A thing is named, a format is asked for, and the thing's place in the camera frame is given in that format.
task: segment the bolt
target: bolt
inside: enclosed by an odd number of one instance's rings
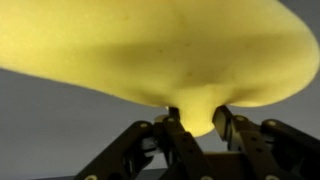
[[[280,180],[280,178],[274,175],[268,175],[266,176],[266,180]]]
[[[87,176],[84,180],[98,180],[98,177],[96,175],[90,175]]]
[[[202,176],[200,180],[213,180],[210,176]]]
[[[236,116],[236,119],[237,119],[238,121],[244,121],[244,120],[246,120],[246,118],[243,117],[243,116]]]
[[[269,121],[268,124],[269,124],[270,126],[275,126],[275,125],[277,125],[277,123],[274,122],[274,121]]]
[[[174,122],[175,119],[174,118],[168,118],[168,122]]]
[[[148,127],[148,124],[147,124],[147,123],[141,123],[141,124],[140,124],[140,127],[146,128],[146,127]]]

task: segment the gray wall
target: gray wall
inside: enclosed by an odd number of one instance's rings
[[[283,1],[320,39],[317,0]],[[260,108],[230,107],[259,123],[277,118],[320,138],[320,75],[299,94]],[[126,127],[150,122],[163,108],[0,70],[0,179],[75,175]],[[224,151],[215,131],[197,138],[204,151]],[[165,167],[160,156],[148,169]]]

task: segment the black metal frame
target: black metal frame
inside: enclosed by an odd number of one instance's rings
[[[87,165],[75,180],[129,180],[163,152],[168,169],[161,180],[320,179],[320,141],[278,120],[261,126],[216,109],[212,122],[228,152],[204,154],[184,130],[179,111],[162,122],[137,121]]]

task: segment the yellow balloon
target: yellow balloon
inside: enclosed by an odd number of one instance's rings
[[[201,136],[217,106],[305,88],[319,48],[276,0],[0,0],[0,67],[177,107]]]

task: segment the gray background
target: gray background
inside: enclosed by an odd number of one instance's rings
[[[320,39],[317,0],[282,1]],[[230,109],[259,123],[280,119],[320,138],[320,75],[297,95],[270,106]],[[0,179],[75,175],[136,120],[153,122],[164,108],[0,70]],[[215,131],[197,138],[204,151],[225,151]],[[157,156],[148,169],[164,168]]]

